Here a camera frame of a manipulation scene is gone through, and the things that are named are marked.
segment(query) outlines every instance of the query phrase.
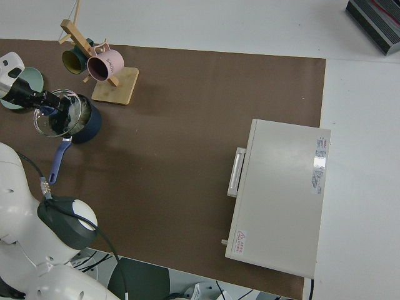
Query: warning label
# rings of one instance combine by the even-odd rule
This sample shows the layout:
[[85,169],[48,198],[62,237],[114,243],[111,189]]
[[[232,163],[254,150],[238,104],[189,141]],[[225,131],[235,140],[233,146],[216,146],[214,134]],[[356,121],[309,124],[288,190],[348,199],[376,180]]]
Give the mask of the warning label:
[[234,244],[234,254],[240,254],[242,255],[244,252],[244,245],[246,243],[246,237],[247,237],[247,232],[243,230],[237,230],[236,231],[236,237],[235,237],[235,244]]

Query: brown mat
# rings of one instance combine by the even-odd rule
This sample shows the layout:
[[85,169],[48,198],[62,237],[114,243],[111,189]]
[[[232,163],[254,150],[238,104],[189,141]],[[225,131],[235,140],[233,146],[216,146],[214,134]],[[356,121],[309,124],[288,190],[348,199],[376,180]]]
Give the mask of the brown mat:
[[[45,88],[91,96],[63,66],[54,41],[0,40],[39,69]],[[123,256],[301,299],[303,278],[224,257],[234,199],[226,196],[236,147],[252,118],[319,126],[325,60],[115,46],[140,70],[128,106],[95,102],[100,133],[73,145],[54,194],[77,196]],[[61,142],[39,135],[32,111],[0,107],[0,141],[49,174]],[[26,166],[32,193],[37,176]],[[92,245],[108,251],[100,238]]]

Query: plate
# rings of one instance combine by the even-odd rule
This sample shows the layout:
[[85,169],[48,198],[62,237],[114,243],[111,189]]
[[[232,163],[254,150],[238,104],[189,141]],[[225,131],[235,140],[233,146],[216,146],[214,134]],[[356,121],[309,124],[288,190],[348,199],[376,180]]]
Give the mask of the plate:
[[[42,74],[39,72],[39,70],[35,69],[34,67],[26,67],[21,75],[19,75],[19,78],[22,78],[23,80],[27,81],[29,83],[29,86],[31,89],[37,92],[41,92],[43,90],[43,77]],[[8,109],[21,109],[23,108],[22,106],[12,104],[10,102],[7,102],[5,100],[0,100],[1,104],[8,108]]]

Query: white table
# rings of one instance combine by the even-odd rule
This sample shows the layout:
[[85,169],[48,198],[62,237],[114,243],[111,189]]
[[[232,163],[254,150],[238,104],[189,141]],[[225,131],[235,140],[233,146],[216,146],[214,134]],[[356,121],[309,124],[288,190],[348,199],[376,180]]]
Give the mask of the white table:
[[[314,299],[399,299],[400,53],[383,56],[346,3],[82,0],[78,26],[113,44],[327,58],[321,127],[332,144]],[[0,38],[58,39],[73,4],[0,0]]]

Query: sticker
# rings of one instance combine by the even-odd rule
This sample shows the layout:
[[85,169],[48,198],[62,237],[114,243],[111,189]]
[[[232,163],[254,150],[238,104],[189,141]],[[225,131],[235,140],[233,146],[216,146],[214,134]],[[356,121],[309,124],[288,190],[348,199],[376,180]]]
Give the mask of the sticker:
[[326,166],[326,153],[328,151],[328,141],[325,137],[317,139],[314,156],[314,169],[311,178],[311,192],[321,195],[324,190],[323,177]]
[[248,233],[244,230],[237,230],[236,237],[235,237],[235,244],[233,253],[243,255],[244,252],[244,244],[246,243],[246,237]]

